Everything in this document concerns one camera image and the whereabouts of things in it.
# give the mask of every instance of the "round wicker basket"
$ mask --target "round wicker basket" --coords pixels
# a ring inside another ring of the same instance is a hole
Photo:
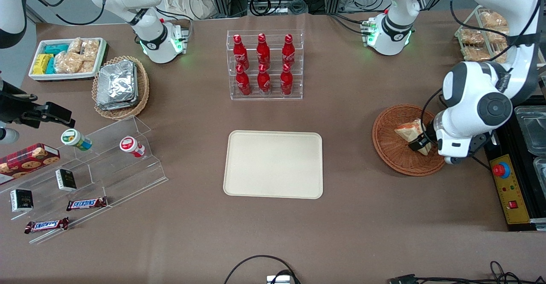
[[[104,64],[113,64],[118,63],[121,60],[130,60],[136,64],[136,80],[138,81],[138,95],[140,98],[139,103],[134,107],[121,108],[115,110],[101,110],[97,105],[95,105],[95,111],[97,111],[101,116],[109,119],[121,120],[132,115],[138,115],[146,106],[148,102],[148,96],[150,95],[150,82],[148,80],[148,74],[144,70],[144,66],[138,59],[131,56],[121,56],[114,59],[108,60]],[[95,74],[93,79],[93,90],[91,90],[91,96],[95,102],[97,102],[97,84],[98,84],[98,73]]]
[[[411,104],[392,106],[378,115],[372,130],[375,149],[384,162],[394,170],[413,177],[433,174],[445,164],[435,145],[425,156],[412,151],[408,142],[394,132],[398,125],[412,122],[419,117],[421,107]],[[423,123],[427,125],[433,118],[431,112],[425,111]]]

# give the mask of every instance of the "table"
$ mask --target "table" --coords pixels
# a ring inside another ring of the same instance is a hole
[[[302,24],[304,99],[231,101],[226,30]],[[384,283],[408,273],[483,278],[493,259],[526,280],[546,274],[546,235],[505,231],[489,171],[466,160],[430,177],[406,177],[375,152],[375,117],[390,105],[422,105],[462,58],[453,41],[458,26],[448,12],[423,12],[415,27],[402,53],[384,57],[326,16],[204,20],[195,22],[187,55],[158,65],[132,42],[129,25],[38,25],[38,41],[102,37],[111,46],[109,58],[142,61],[151,94],[139,117],[152,128],[150,145],[170,180],[37,246],[26,243],[4,202],[0,278],[18,284],[222,283],[236,263],[256,254],[285,259],[308,284]],[[113,122],[94,112],[90,81],[26,78],[23,89],[40,102],[70,108],[84,133]],[[430,106],[439,108],[436,101]],[[0,147],[0,154],[35,142],[60,145],[60,125],[15,128],[21,139]],[[236,129],[319,133],[322,197],[224,194],[227,140]],[[263,283],[281,269],[275,261],[249,261],[230,281]]]

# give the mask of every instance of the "aluminum foil package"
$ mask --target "aluminum foil package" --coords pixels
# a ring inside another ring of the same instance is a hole
[[[138,104],[137,66],[129,60],[107,64],[99,71],[97,106],[102,110]]]

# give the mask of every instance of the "acrylic bottle rack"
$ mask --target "acrylic bottle rack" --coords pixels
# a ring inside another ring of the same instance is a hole
[[[16,188],[32,191],[34,208],[25,213],[13,213],[12,220],[19,222],[21,234],[29,221],[41,222],[60,220],[68,217],[71,228],[111,208],[134,198],[168,179],[158,160],[150,149],[144,134],[150,128],[140,119],[131,116],[86,135],[93,141],[90,150],[82,152],[71,146],[59,148],[61,160],[36,172],[7,183],[8,188],[0,190],[0,201],[8,202],[9,193]],[[139,158],[119,149],[119,142],[125,136],[134,137],[145,148]],[[63,168],[72,171],[77,190],[59,190],[55,171]],[[108,206],[67,212],[69,200],[84,200],[107,197]],[[64,232],[62,229],[29,234],[29,243],[41,243]]]
[[[271,78],[271,94],[268,96],[261,95],[258,89],[258,57],[256,55],[256,47],[258,45],[258,35],[265,34],[267,44],[271,50],[271,66],[267,73]],[[292,35],[292,44],[295,48],[294,65],[292,66],[292,76],[294,82],[292,84],[292,94],[284,96],[281,94],[281,79],[282,73],[282,48],[285,45],[285,35]],[[235,80],[235,57],[233,55],[233,35],[240,35],[244,47],[248,53],[248,61],[250,67],[246,70],[246,74],[250,79],[252,93],[249,96],[244,96],[237,87]],[[263,100],[290,100],[302,99],[304,97],[304,31],[302,29],[279,29],[279,30],[260,30],[260,31],[228,31],[226,39],[227,61],[228,61],[228,78],[229,92],[234,101],[263,101]]]

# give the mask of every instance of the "red button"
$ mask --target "red button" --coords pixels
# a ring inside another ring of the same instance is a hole
[[[495,175],[496,177],[501,177],[505,175],[505,173],[506,169],[505,166],[503,166],[502,164],[496,164],[493,166],[493,175]]]

